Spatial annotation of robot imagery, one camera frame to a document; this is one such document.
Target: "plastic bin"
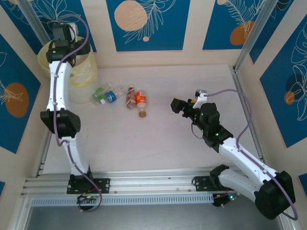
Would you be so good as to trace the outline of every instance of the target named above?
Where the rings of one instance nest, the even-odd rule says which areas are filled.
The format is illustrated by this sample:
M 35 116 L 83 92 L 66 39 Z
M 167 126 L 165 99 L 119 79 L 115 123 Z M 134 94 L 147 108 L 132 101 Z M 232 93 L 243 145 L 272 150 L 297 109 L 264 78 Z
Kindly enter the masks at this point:
M 46 52 L 50 42 L 45 44 L 37 55 L 38 63 L 42 67 L 46 76 L 50 78 L 49 63 Z M 70 77 L 70 101 L 75 103 L 89 102 L 92 94 L 99 85 L 98 69 L 91 47 L 91 52 L 87 55 L 77 56 L 76 64 L 72 68 Z

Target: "wall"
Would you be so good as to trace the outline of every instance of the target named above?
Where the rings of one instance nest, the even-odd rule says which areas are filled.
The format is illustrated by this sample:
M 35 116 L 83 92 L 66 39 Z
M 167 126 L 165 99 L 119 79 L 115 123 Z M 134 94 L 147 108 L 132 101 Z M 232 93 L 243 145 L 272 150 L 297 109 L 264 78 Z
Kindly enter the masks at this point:
M 34 52 L 2 7 L 0 7 L 0 34 L 41 83 L 17 153 L 14 154 L 0 147 L 0 181 L 6 184 L 0 201 L 0 229 L 6 229 L 14 211 L 16 199 L 20 196 L 23 188 L 25 178 L 34 176 L 35 165 L 39 160 L 43 140 L 47 134 L 47 128 L 40 121 L 39 112 L 46 107 L 49 82 L 44 77 Z M 14 63 L 10 63 L 10 67 L 16 68 Z M 1 128 L 4 126 L 5 120 L 2 120 Z
M 52 39 L 52 24 L 67 13 L 90 27 L 99 68 L 198 64 L 233 65 L 265 0 L 31 0 Z M 13 0 L 0 0 L 37 54 L 26 19 Z M 76 22 L 85 36 L 82 23 Z
M 307 139 L 304 138 L 298 143 L 288 146 L 288 148 L 286 147 L 274 117 L 274 115 L 277 116 L 277 114 L 273 114 L 266 95 L 268 92 L 266 91 L 265 93 L 261 84 L 263 81 L 260 82 L 260 78 L 264 75 L 266 69 L 268 69 L 269 65 L 306 16 L 306 8 L 307 1 L 294 0 L 255 64 L 252 63 L 250 58 L 247 58 L 243 67 L 239 70 L 239 77 L 242 81 L 244 91 L 253 105 L 254 122 L 265 155 L 268 158 L 267 161 L 278 171 L 285 170 L 292 176 L 296 196 L 295 206 L 298 210 L 299 222 L 304 228 L 307 226 L 307 197 L 298 176 L 307 173 Z M 289 58 L 291 60 L 291 54 L 283 55 L 282 58 Z M 280 87 L 279 82 L 289 77 L 283 73 L 282 64 L 280 68 L 280 71 L 271 73 L 272 78 L 276 79 L 274 81 L 275 83 L 271 84 L 268 88 L 268 90 L 272 90 L 272 92 L 277 92 Z M 301 123 L 301 130 L 306 130 L 306 127 L 306 122 Z

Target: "plastic bottle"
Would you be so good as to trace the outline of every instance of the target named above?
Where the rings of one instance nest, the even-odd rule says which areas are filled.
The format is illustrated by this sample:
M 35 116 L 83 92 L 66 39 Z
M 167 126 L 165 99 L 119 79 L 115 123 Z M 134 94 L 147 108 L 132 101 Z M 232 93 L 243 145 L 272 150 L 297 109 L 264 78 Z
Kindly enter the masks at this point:
M 136 106 L 140 108 L 139 117 L 146 117 L 145 107 L 147 106 L 147 101 L 144 91 L 136 93 Z
M 106 93 L 106 100 L 103 102 L 101 102 L 102 104 L 105 104 L 106 101 L 112 103 L 114 101 L 116 101 L 120 96 L 125 95 L 127 93 L 127 91 L 124 89 L 124 87 L 122 87 L 121 85 L 115 87 L 113 90 L 111 90 L 110 92 Z
M 126 106 L 128 109 L 134 109 L 136 107 L 136 96 L 134 91 L 134 85 L 130 85 L 128 87 Z
M 99 87 L 92 95 L 91 101 L 96 104 L 104 104 L 106 103 L 106 93 L 109 92 L 113 87 L 113 84 L 108 82 L 107 84 L 102 85 Z

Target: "white table surface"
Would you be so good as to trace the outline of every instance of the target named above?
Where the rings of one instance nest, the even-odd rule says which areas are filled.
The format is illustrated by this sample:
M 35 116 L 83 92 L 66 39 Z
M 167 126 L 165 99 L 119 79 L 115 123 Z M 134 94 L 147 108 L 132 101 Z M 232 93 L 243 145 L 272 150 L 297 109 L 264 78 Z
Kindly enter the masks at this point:
M 147 116 L 139 118 L 138 109 L 125 107 L 126 97 L 112 104 L 71 103 L 71 111 L 81 119 L 81 145 L 93 172 L 161 170 L 214 167 L 233 163 L 207 147 L 191 132 L 191 120 L 172 112 L 174 97 L 193 99 L 197 89 L 214 93 L 235 89 L 227 65 L 198 65 L 100 69 L 101 83 L 112 82 L 147 91 Z M 226 92 L 208 98 L 220 112 L 221 124 L 235 137 L 247 124 L 239 97 Z M 195 127 L 195 133 L 201 132 Z M 258 157 L 248 130 L 240 143 Z M 70 173 L 63 147 L 54 135 L 48 149 L 43 173 Z

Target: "blue bottle label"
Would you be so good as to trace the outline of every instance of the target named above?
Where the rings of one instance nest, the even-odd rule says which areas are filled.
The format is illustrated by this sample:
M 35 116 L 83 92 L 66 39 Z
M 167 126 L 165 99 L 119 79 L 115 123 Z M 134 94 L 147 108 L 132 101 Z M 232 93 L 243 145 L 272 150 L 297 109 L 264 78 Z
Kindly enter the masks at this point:
M 116 96 L 115 96 L 115 94 L 114 94 L 112 91 L 106 93 L 106 97 L 107 97 L 107 99 L 108 99 L 108 101 L 109 101 L 110 103 L 116 101 L 116 99 L 117 99 Z

